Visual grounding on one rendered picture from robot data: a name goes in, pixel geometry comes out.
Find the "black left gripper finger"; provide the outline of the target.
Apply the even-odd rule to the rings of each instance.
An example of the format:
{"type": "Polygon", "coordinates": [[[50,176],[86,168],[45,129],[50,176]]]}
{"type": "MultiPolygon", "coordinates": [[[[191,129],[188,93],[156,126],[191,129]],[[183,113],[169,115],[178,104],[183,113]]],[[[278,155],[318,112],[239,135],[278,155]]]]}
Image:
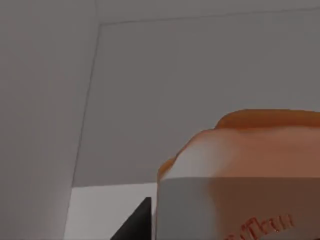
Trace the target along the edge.
{"type": "Polygon", "coordinates": [[[145,197],[110,240],[152,240],[152,198],[145,197]]]}

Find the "orange and white bottle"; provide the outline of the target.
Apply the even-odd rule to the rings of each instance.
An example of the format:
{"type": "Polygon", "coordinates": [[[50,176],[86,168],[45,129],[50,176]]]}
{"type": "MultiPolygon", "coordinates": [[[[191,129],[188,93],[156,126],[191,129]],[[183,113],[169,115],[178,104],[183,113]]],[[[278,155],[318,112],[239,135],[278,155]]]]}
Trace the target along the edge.
{"type": "Polygon", "coordinates": [[[159,168],[154,240],[320,240],[320,112],[243,109],[159,168]]]}

